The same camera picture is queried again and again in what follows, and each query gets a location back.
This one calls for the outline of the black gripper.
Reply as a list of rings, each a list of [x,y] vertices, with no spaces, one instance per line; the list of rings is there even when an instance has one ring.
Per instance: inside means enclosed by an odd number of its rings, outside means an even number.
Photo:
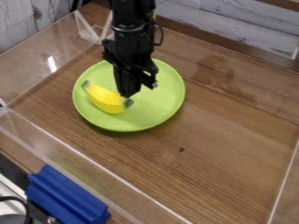
[[[104,59],[114,66],[116,89],[126,98],[135,95],[142,85],[156,88],[159,73],[151,54],[155,50],[155,27],[152,25],[112,26],[115,39],[104,39]]]

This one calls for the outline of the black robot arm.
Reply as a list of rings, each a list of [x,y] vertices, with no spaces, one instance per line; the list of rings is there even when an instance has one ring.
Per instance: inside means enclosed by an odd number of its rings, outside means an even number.
[[[108,0],[115,39],[104,39],[103,58],[114,66],[116,89],[130,98],[142,86],[154,89],[159,68],[155,51],[155,0]]]

